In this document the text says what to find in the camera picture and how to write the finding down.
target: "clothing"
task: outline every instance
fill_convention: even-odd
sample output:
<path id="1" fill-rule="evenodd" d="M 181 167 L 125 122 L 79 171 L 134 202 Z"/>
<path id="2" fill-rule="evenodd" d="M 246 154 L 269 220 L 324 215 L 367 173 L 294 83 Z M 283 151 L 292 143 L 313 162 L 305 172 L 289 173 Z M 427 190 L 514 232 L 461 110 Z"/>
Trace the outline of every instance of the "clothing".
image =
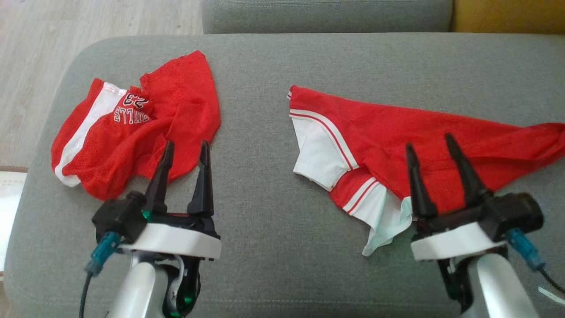
<path id="1" fill-rule="evenodd" d="M 493 190 L 565 154 L 561 123 L 522 128 L 352 101 L 298 86 L 291 87 L 288 97 L 300 148 L 294 172 L 330 191 L 339 207 L 366 221 L 375 237 L 380 234 L 376 243 L 369 239 L 364 255 L 410 224 L 406 143 L 411 142 L 418 154 L 424 182 L 440 213 L 464 206 L 459 174 L 445 144 L 447 132 Z M 393 196 L 404 199 L 404 204 Z M 363 204 L 367 200 L 374 203 Z"/>
<path id="2" fill-rule="evenodd" d="M 94 79 L 84 101 L 51 147 L 51 167 L 64 184 L 82 184 L 100 200 L 118 197 L 127 181 L 151 178 L 167 140 L 175 143 L 169 181 L 198 162 L 202 140 L 220 126 L 218 98 L 206 57 L 195 51 L 120 89 Z"/>

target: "gray couch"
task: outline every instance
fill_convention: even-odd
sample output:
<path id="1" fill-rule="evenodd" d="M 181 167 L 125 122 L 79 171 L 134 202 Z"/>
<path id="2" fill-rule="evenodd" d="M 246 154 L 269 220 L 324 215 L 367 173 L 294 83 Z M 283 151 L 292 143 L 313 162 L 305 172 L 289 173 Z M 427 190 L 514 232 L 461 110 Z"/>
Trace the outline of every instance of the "gray couch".
<path id="1" fill-rule="evenodd" d="M 458 314 L 436 265 L 413 260 L 412 229 L 363 257 L 367 226 L 292 173 L 298 147 L 285 98 L 291 85 L 522 126 L 565 122 L 565 37 L 560 36 L 207 35 L 99 42 L 76 57 L 60 85 L 16 215 L 5 284 L 22 317 L 75 317 L 82 269 L 95 246 L 90 218 L 101 202 L 81 187 L 62 185 L 50 169 L 50 145 L 59 127 L 92 78 L 136 85 L 144 72 L 193 50 L 208 58 L 221 107 L 212 174 L 223 250 L 221 259 L 201 265 L 202 293 L 190 317 Z M 527 191 L 539 201 L 546 225 L 531 238 L 560 282 L 565 282 L 563 180 L 561 160 L 504 190 Z M 194 182 L 191 173 L 171 184 L 170 211 L 184 211 Z M 146 184 L 136 178 L 128 189 Z M 562 307 L 537 292 L 538 285 L 547 287 L 541 277 L 517 254 L 510 258 L 542 317 L 563 316 Z M 104 317 L 128 265 L 125 256 L 115 255 L 93 280 L 86 317 Z"/>

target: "white object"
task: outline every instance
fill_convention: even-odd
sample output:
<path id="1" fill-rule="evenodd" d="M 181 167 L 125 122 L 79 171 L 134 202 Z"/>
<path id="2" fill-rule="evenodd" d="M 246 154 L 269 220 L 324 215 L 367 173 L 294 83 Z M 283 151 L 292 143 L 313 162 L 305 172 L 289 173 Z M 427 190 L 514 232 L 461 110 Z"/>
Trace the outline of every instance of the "white object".
<path id="1" fill-rule="evenodd" d="M 539 318 L 512 265 L 501 255 L 490 253 L 480 256 L 469 266 L 468 275 L 473 305 L 468 315 L 461 317 Z M 479 309 L 482 306 L 486 307 L 486 311 Z"/>
<path id="2" fill-rule="evenodd" d="M 8 240 L 27 173 L 0 172 L 0 272 L 4 271 Z"/>
<path id="3" fill-rule="evenodd" d="M 198 231 L 166 224 L 148 223 L 134 244 L 121 245 L 123 250 L 219 259 L 220 239 Z"/>
<path id="4" fill-rule="evenodd" d="M 107 318 L 164 318 L 167 293 L 165 270 L 155 264 L 139 263 L 129 270 Z"/>
<path id="5" fill-rule="evenodd" d="M 426 261 L 474 254 L 504 244 L 506 242 L 491 241 L 479 223 L 473 222 L 451 231 L 416 240 L 410 246 L 415 260 Z"/>
<path id="6" fill-rule="evenodd" d="M 547 298 L 553 300 L 554 302 L 560 304 L 561 306 L 565 306 L 565 299 L 556 296 L 551 291 L 546 290 L 545 288 L 543 288 L 541 286 L 537 287 L 537 291 L 539 291 L 541 294 L 543 294 Z"/>

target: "white trim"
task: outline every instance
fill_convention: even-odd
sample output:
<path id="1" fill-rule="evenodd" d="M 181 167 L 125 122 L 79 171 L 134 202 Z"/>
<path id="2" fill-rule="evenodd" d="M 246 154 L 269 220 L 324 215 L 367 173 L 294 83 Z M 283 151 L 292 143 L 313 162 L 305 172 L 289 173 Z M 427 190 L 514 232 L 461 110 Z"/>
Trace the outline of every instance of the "white trim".
<path id="1" fill-rule="evenodd" d="M 328 133 L 329 136 L 335 136 L 332 137 L 332 142 L 334 143 L 334 145 L 336 146 L 337 150 L 340 153 L 340 156 L 344 159 L 344 162 L 347 163 L 349 161 L 350 165 L 351 165 L 351 169 L 357 169 L 359 167 L 359 165 L 357 164 L 357 161 L 355 160 L 355 157 L 353 157 L 353 154 L 351 152 L 351 150 L 349 149 L 349 147 L 347 146 L 347 143 L 345 142 L 344 137 L 341 135 L 339 129 L 337 129 L 336 125 L 334 125 L 332 123 L 332 121 L 330 121 L 327 117 L 320 115 L 318 113 L 315 113 L 313 111 L 309 111 L 309 110 L 302 110 L 302 109 L 290 109 L 290 117 L 291 118 L 298 118 L 298 119 L 309 119 L 311 121 L 315 121 L 316 119 L 318 121 L 320 121 L 321 123 L 323 123 L 322 128 Z"/>
<path id="2" fill-rule="evenodd" d="M 63 168 L 68 165 L 82 150 L 84 140 L 86 139 L 86 135 L 90 128 L 92 128 L 100 117 L 110 114 L 116 108 L 116 104 L 125 95 L 126 91 L 127 90 L 125 89 L 120 89 L 115 85 L 104 82 L 104 86 L 94 100 L 94 103 L 92 103 L 92 107 L 90 107 L 88 115 L 86 115 L 86 118 L 81 123 L 79 129 L 75 131 L 73 137 L 71 137 L 63 148 L 61 160 L 55 167 L 55 175 L 65 185 L 74 187 L 80 184 L 80 180 L 77 175 L 63 175 Z"/>
<path id="3" fill-rule="evenodd" d="M 375 179 L 375 177 L 370 177 L 369 180 L 365 181 L 365 183 L 363 183 L 363 185 L 360 186 L 359 189 L 357 190 L 357 192 L 355 192 L 355 194 L 351 197 L 349 202 L 347 202 L 347 204 L 344 205 L 344 207 L 343 207 L 344 211 L 349 213 L 349 214 L 353 214 L 359 208 L 359 206 L 363 202 L 364 198 L 367 197 L 367 194 L 369 194 L 369 192 L 371 192 L 371 190 L 373 190 L 373 188 L 375 188 L 379 184 L 376 181 L 377 181 L 377 179 Z M 357 201 L 359 201 L 359 203 L 357 204 L 355 209 L 353 211 L 349 212 L 349 210 L 352 209 L 352 207 L 355 205 L 355 203 Z"/>

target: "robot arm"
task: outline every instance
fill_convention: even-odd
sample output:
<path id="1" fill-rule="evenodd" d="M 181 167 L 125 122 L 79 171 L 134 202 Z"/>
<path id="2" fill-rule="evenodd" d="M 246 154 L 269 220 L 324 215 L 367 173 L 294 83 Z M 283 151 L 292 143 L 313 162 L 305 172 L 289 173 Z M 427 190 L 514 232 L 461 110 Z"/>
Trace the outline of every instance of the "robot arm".
<path id="1" fill-rule="evenodd" d="M 436 261 L 449 298 L 459 302 L 461 317 L 538 317 L 512 266 L 506 242 L 538 230 L 544 218 L 529 194 L 494 196 L 450 134 L 447 147 L 457 165 L 466 206 L 438 214 L 420 175 L 411 144 L 406 147 L 412 209 L 417 234 L 411 247 L 416 260 Z M 533 253 L 530 266 L 541 269 Z"/>
<path id="2" fill-rule="evenodd" d="M 132 257 L 131 269 L 107 317 L 185 317 L 200 293 L 200 262 L 220 257 L 220 236 L 212 220 L 210 146 L 203 141 L 197 184 L 187 213 L 167 213 L 164 203 L 173 154 L 174 144 L 168 142 L 144 195 L 132 191 L 124 200 L 106 201 L 92 218 L 100 245 L 107 245 L 103 242 L 108 237 L 118 238 L 113 250 Z M 104 253 L 108 250 L 93 253 L 86 268 L 89 275 L 102 270 L 111 254 Z"/>

